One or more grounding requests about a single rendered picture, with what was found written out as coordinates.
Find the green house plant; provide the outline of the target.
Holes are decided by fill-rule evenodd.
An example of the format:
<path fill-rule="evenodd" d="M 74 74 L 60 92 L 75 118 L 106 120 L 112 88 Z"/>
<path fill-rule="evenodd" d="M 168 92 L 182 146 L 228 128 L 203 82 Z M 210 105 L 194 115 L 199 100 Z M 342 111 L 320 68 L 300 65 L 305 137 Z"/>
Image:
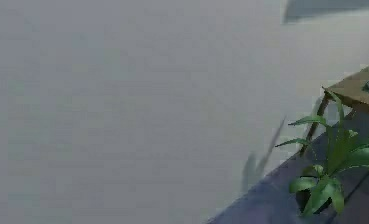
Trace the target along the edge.
<path fill-rule="evenodd" d="M 327 134 L 324 161 L 306 166 L 302 174 L 289 183 L 289 192 L 298 198 L 302 217 L 320 214 L 330 205 L 341 213 L 345 207 L 345 192 L 338 175 L 353 168 L 369 169 L 369 138 L 360 143 L 359 133 L 343 126 L 342 100 L 328 88 L 324 92 L 336 104 L 339 113 L 336 127 L 329 125 L 322 115 L 309 115 L 290 123 L 290 126 L 319 124 L 325 127 Z"/>

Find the brown wooden table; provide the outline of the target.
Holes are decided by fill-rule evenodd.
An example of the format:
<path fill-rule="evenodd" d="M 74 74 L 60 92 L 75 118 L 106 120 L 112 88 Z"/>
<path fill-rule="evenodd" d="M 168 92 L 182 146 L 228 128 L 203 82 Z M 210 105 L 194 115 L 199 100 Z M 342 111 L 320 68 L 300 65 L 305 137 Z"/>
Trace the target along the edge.
<path fill-rule="evenodd" d="M 364 90 L 367 81 L 369 81 L 369 66 L 328 87 L 343 105 L 351 108 L 344 117 L 345 120 L 350 120 L 357 112 L 369 114 L 369 92 Z"/>

